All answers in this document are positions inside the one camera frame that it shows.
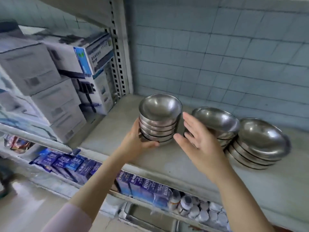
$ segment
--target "stack of bowls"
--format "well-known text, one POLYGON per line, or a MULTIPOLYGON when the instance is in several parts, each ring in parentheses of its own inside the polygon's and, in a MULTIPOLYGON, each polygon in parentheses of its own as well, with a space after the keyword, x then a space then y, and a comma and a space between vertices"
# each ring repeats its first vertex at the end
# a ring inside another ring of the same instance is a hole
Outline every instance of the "stack of bowls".
POLYGON ((290 151, 290 140, 280 129, 257 118, 244 118, 240 121, 238 137, 225 154, 248 168, 263 170, 290 151))
POLYGON ((142 136, 160 145, 172 141, 181 117, 181 102, 168 94, 153 94, 139 104, 139 126, 142 136))
POLYGON ((239 120, 226 111, 214 107, 199 107, 192 111, 192 115, 217 138, 222 149, 226 148, 239 131, 239 120))

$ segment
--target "floor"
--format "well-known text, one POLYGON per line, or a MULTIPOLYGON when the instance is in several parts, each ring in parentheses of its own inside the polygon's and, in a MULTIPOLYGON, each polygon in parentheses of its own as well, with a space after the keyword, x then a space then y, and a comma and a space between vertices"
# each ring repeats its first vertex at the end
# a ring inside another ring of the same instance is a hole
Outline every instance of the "floor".
MULTIPOLYGON (((40 232, 50 218, 67 202, 49 191, 37 188, 25 179, 12 183, 9 195, 0 199, 1 232, 40 232)), ((98 214, 90 232, 141 232, 116 219, 98 214)))

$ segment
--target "forearm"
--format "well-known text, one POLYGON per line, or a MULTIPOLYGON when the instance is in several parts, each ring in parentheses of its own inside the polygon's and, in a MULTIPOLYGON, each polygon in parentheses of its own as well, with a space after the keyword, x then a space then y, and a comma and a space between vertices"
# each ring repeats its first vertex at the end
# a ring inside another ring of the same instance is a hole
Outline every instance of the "forearm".
POLYGON ((97 172, 70 199, 69 203, 79 207, 92 220, 95 220, 106 195, 108 194, 124 162, 117 153, 105 160, 97 172))
POLYGON ((235 232, 274 232, 257 202, 231 166, 218 181, 223 206, 235 232))

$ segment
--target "right hand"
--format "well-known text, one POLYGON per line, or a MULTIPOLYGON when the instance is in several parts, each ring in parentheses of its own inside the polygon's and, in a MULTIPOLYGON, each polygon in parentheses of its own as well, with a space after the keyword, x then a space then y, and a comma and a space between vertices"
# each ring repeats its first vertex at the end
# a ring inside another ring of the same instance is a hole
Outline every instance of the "right hand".
POLYGON ((184 126, 192 135, 185 132, 184 138, 175 134, 174 139, 198 170, 217 184, 219 178, 224 177, 231 168, 218 140, 195 117, 183 112, 183 119, 184 126))

